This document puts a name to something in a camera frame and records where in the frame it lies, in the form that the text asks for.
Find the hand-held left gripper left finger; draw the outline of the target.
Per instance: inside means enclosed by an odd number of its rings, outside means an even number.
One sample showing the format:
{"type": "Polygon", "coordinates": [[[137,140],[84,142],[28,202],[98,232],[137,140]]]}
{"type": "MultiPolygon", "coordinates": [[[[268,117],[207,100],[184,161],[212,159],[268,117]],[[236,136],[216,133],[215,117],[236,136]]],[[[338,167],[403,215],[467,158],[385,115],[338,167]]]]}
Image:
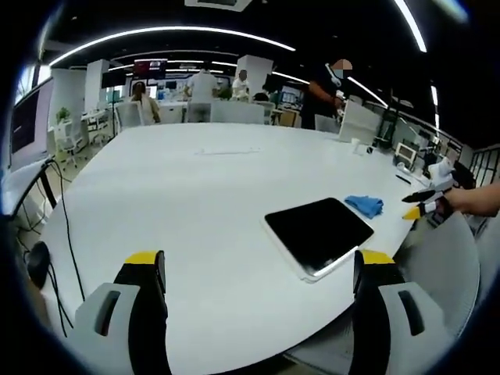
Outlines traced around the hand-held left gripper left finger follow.
{"type": "Polygon", "coordinates": [[[75,313],[73,354],[91,374],[168,374],[164,251],[128,257],[75,313]]]}

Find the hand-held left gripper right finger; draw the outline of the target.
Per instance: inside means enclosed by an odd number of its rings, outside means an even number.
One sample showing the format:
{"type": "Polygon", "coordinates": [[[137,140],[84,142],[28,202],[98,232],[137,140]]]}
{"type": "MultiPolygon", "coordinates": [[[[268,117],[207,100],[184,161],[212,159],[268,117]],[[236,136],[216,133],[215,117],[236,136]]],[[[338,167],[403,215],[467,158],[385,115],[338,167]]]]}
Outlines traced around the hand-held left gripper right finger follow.
{"type": "Polygon", "coordinates": [[[355,251],[353,374],[425,374],[452,343],[441,307],[393,258],[355,251]]]}

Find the person's right hand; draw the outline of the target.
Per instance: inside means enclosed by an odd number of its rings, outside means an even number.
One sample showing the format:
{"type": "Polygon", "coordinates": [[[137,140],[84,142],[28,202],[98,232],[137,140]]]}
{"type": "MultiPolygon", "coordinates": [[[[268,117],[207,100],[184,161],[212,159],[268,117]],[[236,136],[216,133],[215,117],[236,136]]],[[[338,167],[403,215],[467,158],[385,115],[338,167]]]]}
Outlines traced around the person's right hand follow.
{"type": "Polygon", "coordinates": [[[493,217],[499,212],[499,182],[470,190],[453,188],[445,194],[450,206],[464,214],[493,217]]]}

